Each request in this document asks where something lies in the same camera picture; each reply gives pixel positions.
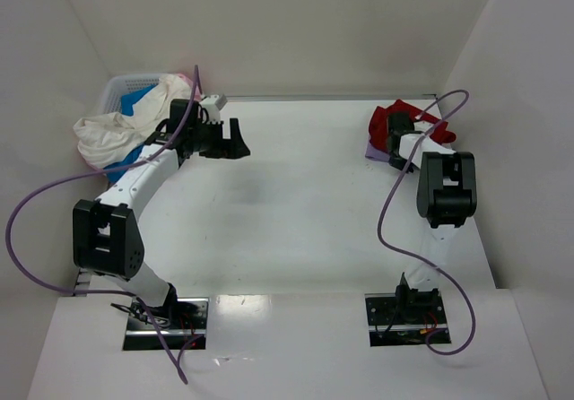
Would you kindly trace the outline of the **red t shirt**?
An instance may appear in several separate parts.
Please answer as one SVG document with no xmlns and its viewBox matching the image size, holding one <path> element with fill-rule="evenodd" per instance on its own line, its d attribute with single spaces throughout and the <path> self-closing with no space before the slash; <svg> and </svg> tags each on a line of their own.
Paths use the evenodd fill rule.
<svg viewBox="0 0 574 400">
<path fill-rule="evenodd" d="M 387 152 L 386 139 L 387 139 L 387 117 L 391 113 L 403 111 L 409 114 L 413 122 L 423 122 L 424 124 L 434 125 L 439 122 L 437 117 L 434 117 L 428 112 L 423 112 L 412 104 L 406 103 L 402 100 L 396 100 L 389 107 L 376 107 L 370 119 L 368 132 L 369 140 L 373 146 L 381 151 Z"/>
</svg>

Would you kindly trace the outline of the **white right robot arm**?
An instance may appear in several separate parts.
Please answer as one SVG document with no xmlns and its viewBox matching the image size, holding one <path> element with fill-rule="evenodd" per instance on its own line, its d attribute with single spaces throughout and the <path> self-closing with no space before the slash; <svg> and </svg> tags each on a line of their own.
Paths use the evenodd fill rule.
<svg viewBox="0 0 574 400">
<path fill-rule="evenodd" d="M 452 239 L 477 207 L 475 157 L 436 143 L 405 112 L 387 119 L 390 163 L 419 171 L 418 214 L 427 222 L 418 260 L 396 288 L 398 315 L 405 324 L 427 320 L 439 305 L 439 277 L 446 268 Z"/>
</svg>

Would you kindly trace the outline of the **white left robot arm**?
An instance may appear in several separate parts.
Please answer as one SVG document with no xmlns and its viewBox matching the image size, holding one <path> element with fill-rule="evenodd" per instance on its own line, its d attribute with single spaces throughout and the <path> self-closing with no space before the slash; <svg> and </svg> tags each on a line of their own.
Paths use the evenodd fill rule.
<svg viewBox="0 0 574 400">
<path fill-rule="evenodd" d="M 73 209 L 74 263 L 107 277 L 138 301 L 126 313 L 144 319 L 144 308 L 169 326 L 190 315 L 190 306 L 178 303 L 175 287 L 162 280 L 144 262 L 144 242 L 138 220 L 163 183 L 193 154 L 209 159 L 237 160 L 249 156 L 236 118 L 223 135 L 223 95 L 200 101 L 175 99 L 170 113 L 144 141 L 136 167 L 93 201 L 81 200 Z"/>
</svg>

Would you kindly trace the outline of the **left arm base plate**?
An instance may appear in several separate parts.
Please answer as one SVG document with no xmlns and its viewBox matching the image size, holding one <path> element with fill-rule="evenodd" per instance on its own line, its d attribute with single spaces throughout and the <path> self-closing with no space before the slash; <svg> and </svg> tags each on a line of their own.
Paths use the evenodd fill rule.
<svg viewBox="0 0 574 400">
<path fill-rule="evenodd" d="M 127 314 L 124 351 L 159 351 L 162 348 L 152 321 L 140 303 L 134 300 L 129 306 L 115 303 L 111 306 Z M 207 298 L 197 298 L 178 299 L 178 305 L 170 315 L 164 310 L 152 309 L 156 324 L 172 351 L 183 346 L 192 350 L 205 349 L 208 307 Z"/>
</svg>

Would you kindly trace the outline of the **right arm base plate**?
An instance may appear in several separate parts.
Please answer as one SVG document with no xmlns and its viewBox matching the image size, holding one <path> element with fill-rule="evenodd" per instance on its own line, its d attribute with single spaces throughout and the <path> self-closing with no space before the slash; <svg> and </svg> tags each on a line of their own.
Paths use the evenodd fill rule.
<svg viewBox="0 0 574 400">
<path fill-rule="evenodd" d="M 448 321 L 441 296 L 428 292 L 399 302 L 396 294 L 365 297 L 371 347 L 451 343 Z"/>
</svg>

